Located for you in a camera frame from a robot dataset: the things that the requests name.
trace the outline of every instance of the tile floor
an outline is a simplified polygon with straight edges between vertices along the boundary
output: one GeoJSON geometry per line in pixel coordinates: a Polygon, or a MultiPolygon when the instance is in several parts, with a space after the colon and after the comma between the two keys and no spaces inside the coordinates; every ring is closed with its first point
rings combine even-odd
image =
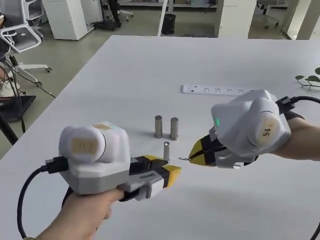
{"type": "MultiPolygon", "coordinates": [[[[134,18],[131,18],[129,22],[123,20],[122,27],[117,31],[95,30],[80,41],[55,40],[49,31],[45,31],[46,41],[39,47],[17,55],[17,60],[25,64],[47,64],[51,67],[52,73],[46,73],[44,70],[33,70],[31,73],[43,83],[44,89],[57,96],[111,35],[154,36],[157,34],[160,10],[130,11],[134,13],[134,18]]],[[[270,14],[281,18],[284,12],[285,10],[272,9],[270,14]]],[[[204,11],[176,11],[175,14],[175,36],[184,34],[212,35],[214,32],[214,12],[204,14],[204,11]]],[[[267,31],[264,30],[262,21],[256,16],[251,24],[249,38],[284,39],[279,30],[274,27],[267,31]]],[[[53,98],[22,78],[18,78],[17,81],[23,91],[37,97],[24,115],[28,128],[53,101],[53,98]]],[[[11,127],[18,137],[22,135],[20,123],[13,123],[11,127]]],[[[2,158],[11,146],[1,133],[0,143],[0,158],[2,158]]]]}

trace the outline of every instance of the black bin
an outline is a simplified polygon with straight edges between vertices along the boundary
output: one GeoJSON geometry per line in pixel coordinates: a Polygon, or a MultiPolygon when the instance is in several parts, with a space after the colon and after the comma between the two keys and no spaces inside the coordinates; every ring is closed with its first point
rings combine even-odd
{"type": "Polygon", "coordinates": [[[176,15],[171,14],[171,13],[166,13],[164,15],[161,33],[164,35],[174,34],[175,33],[175,22],[176,22],[176,15]]]}

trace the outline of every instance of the human hand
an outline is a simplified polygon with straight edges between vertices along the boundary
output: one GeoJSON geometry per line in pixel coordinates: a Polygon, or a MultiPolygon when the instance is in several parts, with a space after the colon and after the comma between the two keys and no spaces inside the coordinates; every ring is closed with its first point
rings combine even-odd
{"type": "Polygon", "coordinates": [[[104,219],[111,216],[111,205],[124,197],[118,189],[94,195],[73,193],[39,240],[89,240],[104,219]]]}

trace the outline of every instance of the power strip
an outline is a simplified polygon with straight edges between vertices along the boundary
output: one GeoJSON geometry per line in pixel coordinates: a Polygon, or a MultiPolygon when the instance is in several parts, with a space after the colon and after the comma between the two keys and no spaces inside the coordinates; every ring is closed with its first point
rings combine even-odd
{"type": "Polygon", "coordinates": [[[203,85],[182,85],[183,94],[200,94],[200,95],[224,95],[224,96],[241,96],[247,92],[254,91],[248,87],[227,87],[227,86],[203,86],[203,85]]]}

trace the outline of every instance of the small metal pin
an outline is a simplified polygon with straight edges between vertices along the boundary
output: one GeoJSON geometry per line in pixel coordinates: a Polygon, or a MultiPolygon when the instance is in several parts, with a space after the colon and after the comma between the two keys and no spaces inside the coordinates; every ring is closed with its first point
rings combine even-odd
{"type": "Polygon", "coordinates": [[[164,133],[162,130],[162,116],[160,115],[155,116],[154,123],[155,123],[154,137],[157,139],[163,138],[164,133]]]}
{"type": "Polygon", "coordinates": [[[178,140],[179,135],[178,135],[178,123],[179,119],[177,117],[171,118],[171,130],[170,130],[170,140],[178,140]]]}
{"type": "Polygon", "coordinates": [[[170,162],[170,142],[165,141],[163,144],[163,159],[170,162]]]}

